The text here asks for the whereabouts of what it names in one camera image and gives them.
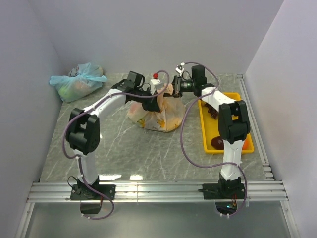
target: white wall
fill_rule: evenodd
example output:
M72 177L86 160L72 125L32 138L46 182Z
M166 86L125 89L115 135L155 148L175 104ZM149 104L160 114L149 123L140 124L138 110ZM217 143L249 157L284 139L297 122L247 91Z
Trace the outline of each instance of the white wall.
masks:
M316 9L316 0L285 0L246 73L269 161L303 238L317 234Z
M61 106L48 81L64 73L26 0L0 7L0 233L13 237L38 180Z
M245 73L283 0L29 0L67 69Z

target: gray floor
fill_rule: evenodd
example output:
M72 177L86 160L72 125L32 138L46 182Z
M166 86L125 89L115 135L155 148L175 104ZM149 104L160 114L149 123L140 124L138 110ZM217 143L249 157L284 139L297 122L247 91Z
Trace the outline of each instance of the gray floor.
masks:
M102 207L109 209L109 203ZM289 238L280 202L250 202L229 220L213 202L116 203L100 221L80 216L79 204L38 203L27 238Z
M77 175L75 160L65 158L61 151L61 135L70 112L73 108L84 108L94 103L126 76L108 74L109 81L103 88L78 101L63 103L42 172L42 182L66 181L69 176ZM235 74L221 74L219 79L222 92L240 92ZM188 106L193 99L192 93L184 93L182 102ZM102 138L96 150L96 166L98 173L104 175L103 179L218 179L220 167L199 169L186 161L179 143L180 129L164 133L140 128L126 116L128 108L129 103L101 120ZM255 152L242 156L242 168L248 179L263 180L264 170L252 131L251 136ZM184 146L189 157L200 164L222 162L223 155L207 155L204 152L198 105L192 108L186 120Z

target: yellow container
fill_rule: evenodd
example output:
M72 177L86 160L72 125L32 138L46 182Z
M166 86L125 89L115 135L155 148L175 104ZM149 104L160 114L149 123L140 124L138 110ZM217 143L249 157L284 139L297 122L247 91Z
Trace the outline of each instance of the yellow container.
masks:
M241 100L239 93L223 94L236 101ZM202 124L203 131L204 150L206 154L223 154L223 150L216 150L213 146L211 146L211 140L217 136L220 136L218 131L218 119L213 119L210 117L210 113L208 113L208 108L204 107L204 104L204 101L198 101L200 121ZM246 141L248 147L245 150L242 150L242 154L253 153L254 145L250 134L247 135Z

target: metal frame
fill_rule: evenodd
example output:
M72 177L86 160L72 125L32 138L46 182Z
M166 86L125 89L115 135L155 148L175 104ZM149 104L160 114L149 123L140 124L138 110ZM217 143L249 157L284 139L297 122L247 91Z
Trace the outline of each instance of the metal frame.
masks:
M266 179L248 182L248 201L280 201L291 238L299 238L299 232L290 209L288 197L282 181L275 181L270 167L259 128L251 107L250 99L243 81L243 75L237 75L241 89L241 96L246 101L250 124L260 158L264 167ZM114 202L215 202L220 200L204 200L203 194L198 192L203 183L217 183L215 181L182 180L182 181L101 181L101 184L115 184L116 194ZM35 203L79 203L69 199L71 187L65 182L33 183L16 238L23 238L31 219Z

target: blue plastic bag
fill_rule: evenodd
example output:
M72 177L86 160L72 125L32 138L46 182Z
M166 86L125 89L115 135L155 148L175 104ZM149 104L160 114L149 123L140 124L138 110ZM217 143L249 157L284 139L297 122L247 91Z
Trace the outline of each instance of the blue plastic bag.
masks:
M68 76L52 76L50 85L55 87L63 101L69 103L92 93L106 81L103 68L86 63L77 65Z

